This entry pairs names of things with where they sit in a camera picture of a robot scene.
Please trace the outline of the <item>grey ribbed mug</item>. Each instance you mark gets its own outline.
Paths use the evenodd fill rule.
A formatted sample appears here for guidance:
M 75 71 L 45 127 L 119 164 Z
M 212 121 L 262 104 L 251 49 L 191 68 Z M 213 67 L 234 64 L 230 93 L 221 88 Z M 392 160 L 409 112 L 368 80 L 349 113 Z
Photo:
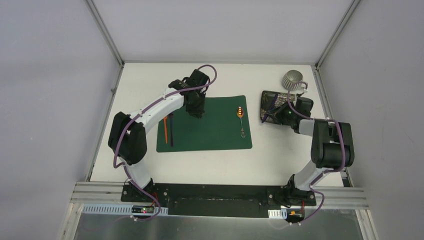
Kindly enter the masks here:
M 305 82 L 303 74 L 294 69 L 286 72 L 281 80 L 282 86 L 290 91 L 300 91 L 301 82 Z

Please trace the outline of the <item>purple metallic fork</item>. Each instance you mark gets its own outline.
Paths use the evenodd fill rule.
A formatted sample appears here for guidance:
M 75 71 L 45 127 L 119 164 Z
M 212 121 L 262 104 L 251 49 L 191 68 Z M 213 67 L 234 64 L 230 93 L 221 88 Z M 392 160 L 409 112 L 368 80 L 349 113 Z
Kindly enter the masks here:
M 171 112 L 168 115 L 169 118 L 169 126 L 170 126 L 170 146 L 173 147 L 174 146 L 174 139 L 173 139 L 173 117 L 174 117 L 174 113 Z

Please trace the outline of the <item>orange plastic fork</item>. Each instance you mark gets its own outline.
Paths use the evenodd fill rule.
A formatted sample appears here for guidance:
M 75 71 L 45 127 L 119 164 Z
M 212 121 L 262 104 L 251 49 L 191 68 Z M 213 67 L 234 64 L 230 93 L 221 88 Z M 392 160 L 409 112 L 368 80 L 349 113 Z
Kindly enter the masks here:
M 168 144 L 168 125 L 167 125 L 167 119 L 168 117 L 165 116 L 163 118 L 163 125 L 164 125 L 164 139 L 165 139 L 165 143 Z

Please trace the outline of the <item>black floral square plate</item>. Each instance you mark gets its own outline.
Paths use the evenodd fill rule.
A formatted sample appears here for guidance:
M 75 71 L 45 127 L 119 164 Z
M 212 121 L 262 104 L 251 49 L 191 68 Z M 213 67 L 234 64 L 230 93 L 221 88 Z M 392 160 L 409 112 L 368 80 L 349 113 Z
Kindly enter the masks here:
M 275 94 L 278 94 L 278 98 L 275 101 L 275 105 L 274 108 L 272 110 L 270 110 L 268 112 L 268 118 L 267 118 L 267 123 L 271 123 L 271 124 L 276 124 L 276 125 L 280 125 L 277 124 L 277 122 L 275 121 L 275 112 L 277 111 L 277 108 L 281 107 L 284 103 L 287 103 L 287 99 L 290 100 L 290 102 L 295 102 L 296 101 L 296 95 L 295 94 L 287 94 L 286 92 L 276 92 L 276 91 L 270 91 L 270 90 L 264 90 L 267 92 L 274 92 Z M 259 119 L 261 120 L 261 97 L 260 97 L 260 110 L 259 110 Z

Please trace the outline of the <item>blue plastic knife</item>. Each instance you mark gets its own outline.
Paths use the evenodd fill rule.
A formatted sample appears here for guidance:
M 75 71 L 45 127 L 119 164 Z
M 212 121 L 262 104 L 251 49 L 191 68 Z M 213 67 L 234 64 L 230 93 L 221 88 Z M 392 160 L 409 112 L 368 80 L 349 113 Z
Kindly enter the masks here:
M 263 91 L 261 95 L 261 122 L 264 123 L 267 121 L 268 112 L 275 107 L 275 102 L 278 98 L 278 93 Z

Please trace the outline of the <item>green placemat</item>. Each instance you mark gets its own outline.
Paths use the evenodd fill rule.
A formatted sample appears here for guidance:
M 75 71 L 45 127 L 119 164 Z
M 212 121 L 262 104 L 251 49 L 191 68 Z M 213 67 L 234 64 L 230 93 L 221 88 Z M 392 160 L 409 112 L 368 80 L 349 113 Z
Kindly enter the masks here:
M 241 137 L 237 108 L 242 118 L 245 138 Z M 245 150 L 253 147 L 247 99 L 245 95 L 207 97 L 202 118 L 190 116 L 184 107 L 173 112 L 173 144 L 171 147 L 170 119 L 167 119 L 168 144 L 165 142 L 164 122 L 158 124 L 156 151 L 158 153 Z

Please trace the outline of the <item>gold copper spoon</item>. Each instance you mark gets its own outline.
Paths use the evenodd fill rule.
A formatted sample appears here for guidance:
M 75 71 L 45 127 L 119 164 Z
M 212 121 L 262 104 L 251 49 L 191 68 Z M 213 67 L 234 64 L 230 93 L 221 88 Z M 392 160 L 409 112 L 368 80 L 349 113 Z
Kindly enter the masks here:
M 240 136 L 244 139 L 246 137 L 244 126 L 243 126 L 244 110 L 241 106 L 237 108 L 236 115 L 240 121 Z

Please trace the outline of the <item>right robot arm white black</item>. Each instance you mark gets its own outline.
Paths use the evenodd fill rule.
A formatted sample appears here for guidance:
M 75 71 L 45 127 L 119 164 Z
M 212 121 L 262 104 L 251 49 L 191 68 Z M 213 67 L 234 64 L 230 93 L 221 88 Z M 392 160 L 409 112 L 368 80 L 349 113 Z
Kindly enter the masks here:
M 298 97 L 268 110 L 274 121 L 289 126 L 300 135 L 311 137 L 310 161 L 284 186 L 284 200 L 296 205 L 312 192 L 314 185 L 329 173 L 339 172 L 352 165 L 354 147 L 349 123 L 332 119 L 312 118 L 313 100 Z

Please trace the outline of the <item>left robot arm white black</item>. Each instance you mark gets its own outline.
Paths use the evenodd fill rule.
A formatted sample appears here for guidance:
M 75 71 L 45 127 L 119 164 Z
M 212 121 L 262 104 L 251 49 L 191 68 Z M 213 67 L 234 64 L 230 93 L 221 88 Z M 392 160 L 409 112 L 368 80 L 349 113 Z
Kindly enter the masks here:
M 190 76 L 172 81 L 153 102 L 131 113 L 118 112 L 112 121 L 108 146 L 114 153 L 113 166 L 123 166 L 130 182 L 135 186 L 133 195 L 140 202 L 152 198 L 148 185 L 151 176 L 145 166 L 147 134 L 161 120 L 180 108 L 200 119 L 204 114 L 206 91 L 214 82 L 200 68 Z

